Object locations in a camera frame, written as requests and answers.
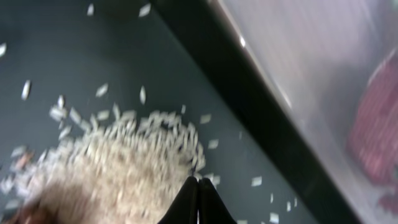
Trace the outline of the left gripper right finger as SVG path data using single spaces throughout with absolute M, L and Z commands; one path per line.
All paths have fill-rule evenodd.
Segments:
M 210 179 L 198 183 L 199 224 L 236 224 Z

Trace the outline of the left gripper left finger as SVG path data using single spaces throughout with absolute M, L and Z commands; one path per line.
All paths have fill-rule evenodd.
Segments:
M 158 224 L 197 224 L 198 181 L 188 177 Z

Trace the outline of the red snack wrapper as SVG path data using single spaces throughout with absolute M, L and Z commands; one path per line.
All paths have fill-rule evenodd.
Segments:
M 392 187 L 378 204 L 397 215 L 397 52 L 377 67 L 359 102 L 346 148 L 374 185 Z

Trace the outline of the white rice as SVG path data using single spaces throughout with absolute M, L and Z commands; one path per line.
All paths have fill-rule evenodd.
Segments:
M 123 17 L 109 2 L 104 14 L 115 19 L 155 11 L 142 15 L 136 3 Z M 206 151 L 219 142 L 203 144 L 182 112 L 139 116 L 114 104 L 85 117 L 59 96 L 49 116 L 58 123 L 56 145 L 40 154 L 26 145 L 11 152 L 9 173 L 1 175 L 2 221 L 158 223 L 188 177 L 210 179 L 218 193 L 220 177 L 204 168 Z

